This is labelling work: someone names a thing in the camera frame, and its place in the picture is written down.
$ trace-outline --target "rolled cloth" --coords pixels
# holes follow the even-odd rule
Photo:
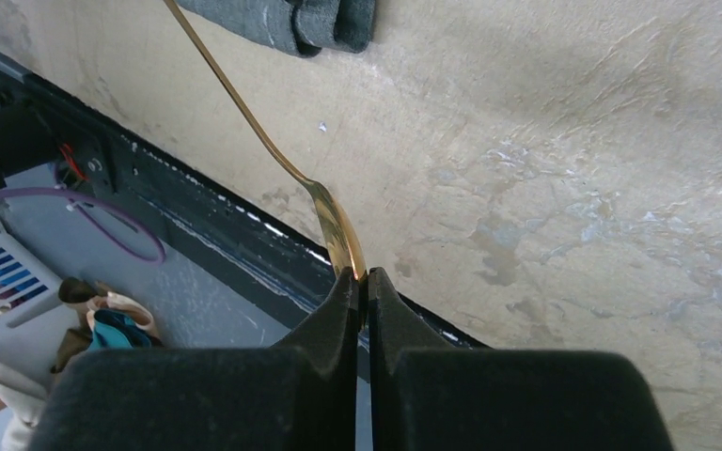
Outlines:
[[[372,39],[375,0],[177,0],[182,8],[253,42],[310,57],[357,54]]]

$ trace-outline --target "bolt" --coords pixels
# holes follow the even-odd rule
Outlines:
[[[92,172],[103,171],[103,165],[101,164],[101,162],[98,161],[97,158],[93,158],[92,160],[90,160],[89,163],[87,163],[87,167]]]

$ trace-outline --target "black metal frame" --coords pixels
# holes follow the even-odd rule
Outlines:
[[[55,138],[75,149],[98,198],[131,211],[171,247],[287,327],[314,311],[333,286],[336,277],[324,248],[59,87],[36,74],[18,80],[0,71],[0,90],[30,104]],[[402,299],[453,345],[485,346]],[[365,348],[366,334],[361,343]],[[359,371],[367,379],[369,359],[365,350],[361,354],[365,363]]]

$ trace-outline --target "beige tabletop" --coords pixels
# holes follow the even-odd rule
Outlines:
[[[499,348],[621,352],[722,450],[722,0],[379,0],[359,55],[189,15],[370,266]],[[322,241],[161,0],[0,0],[0,51]]]

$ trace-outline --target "laundry basket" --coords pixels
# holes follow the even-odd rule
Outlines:
[[[49,369],[75,312],[56,297],[60,280],[0,227],[0,362],[49,386]]]

